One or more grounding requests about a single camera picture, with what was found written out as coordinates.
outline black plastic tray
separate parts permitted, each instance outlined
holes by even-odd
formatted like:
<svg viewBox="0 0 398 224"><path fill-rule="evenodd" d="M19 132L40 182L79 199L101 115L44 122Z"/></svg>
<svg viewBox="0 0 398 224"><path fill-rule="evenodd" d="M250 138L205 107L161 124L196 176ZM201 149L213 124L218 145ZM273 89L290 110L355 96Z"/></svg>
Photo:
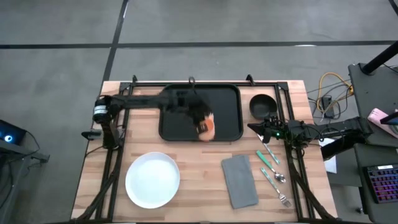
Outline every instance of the black plastic tray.
<svg viewBox="0 0 398 224"><path fill-rule="evenodd" d="M189 90L191 84L170 84L165 90ZM236 141L243 134L241 93L236 85L196 84L214 113L216 134L213 141ZM159 135L166 141L198 141L192 120L185 114L160 112Z"/></svg>

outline white plate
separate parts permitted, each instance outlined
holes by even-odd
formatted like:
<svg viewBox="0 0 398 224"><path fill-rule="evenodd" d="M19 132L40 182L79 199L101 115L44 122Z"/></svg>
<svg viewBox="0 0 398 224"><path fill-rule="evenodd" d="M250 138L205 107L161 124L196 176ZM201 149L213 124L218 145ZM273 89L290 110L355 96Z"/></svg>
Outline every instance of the white plate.
<svg viewBox="0 0 398 224"><path fill-rule="evenodd" d="M168 155L150 152L136 159L126 175L129 198L142 208L159 208L169 202L180 185L180 171Z"/></svg>

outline gray floor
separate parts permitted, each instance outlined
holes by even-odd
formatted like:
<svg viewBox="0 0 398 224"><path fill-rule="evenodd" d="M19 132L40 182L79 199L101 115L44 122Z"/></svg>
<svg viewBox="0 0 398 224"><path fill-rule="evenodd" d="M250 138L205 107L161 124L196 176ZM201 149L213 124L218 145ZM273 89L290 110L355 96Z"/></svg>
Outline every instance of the gray floor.
<svg viewBox="0 0 398 224"><path fill-rule="evenodd" d="M1 1L0 44L111 43L121 3ZM130 0L120 42L394 40L397 21L387 0ZM255 79L304 80L313 90L325 72L348 79L349 64L367 62L386 47L118 49L110 80L133 74L140 80L242 80L250 73ZM68 220L86 147L80 132L90 127L108 55L109 49L0 50L0 119L34 133L51 154L48 164L26 177L16 223ZM324 85L337 81L327 77ZM340 119L357 114L351 97ZM367 220L353 209L360 206L355 189L332 191L339 217Z"/></svg>

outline gray cloth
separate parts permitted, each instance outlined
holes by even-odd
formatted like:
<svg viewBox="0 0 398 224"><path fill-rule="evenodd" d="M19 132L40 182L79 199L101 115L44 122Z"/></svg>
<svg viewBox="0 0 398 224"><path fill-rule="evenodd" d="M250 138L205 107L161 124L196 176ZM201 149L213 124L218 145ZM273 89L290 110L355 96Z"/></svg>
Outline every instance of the gray cloth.
<svg viewBox="0 0 398 224"><path fill-rule="evenodd" d="M257 196L254 178L250 168L249 157L238 155L221 161L226 186L233 208L243 208L257 205Z"/></svg>

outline keyboard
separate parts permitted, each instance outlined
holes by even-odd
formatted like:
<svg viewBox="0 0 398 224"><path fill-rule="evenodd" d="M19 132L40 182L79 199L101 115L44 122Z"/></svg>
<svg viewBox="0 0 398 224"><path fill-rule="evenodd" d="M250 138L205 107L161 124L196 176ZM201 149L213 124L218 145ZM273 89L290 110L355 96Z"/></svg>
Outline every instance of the keyboard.
<svg viewBox="0 0 398 224"><path fill-rule="evenodd" d="M364 168L376 203L398 202L398 164Z"/></svg>

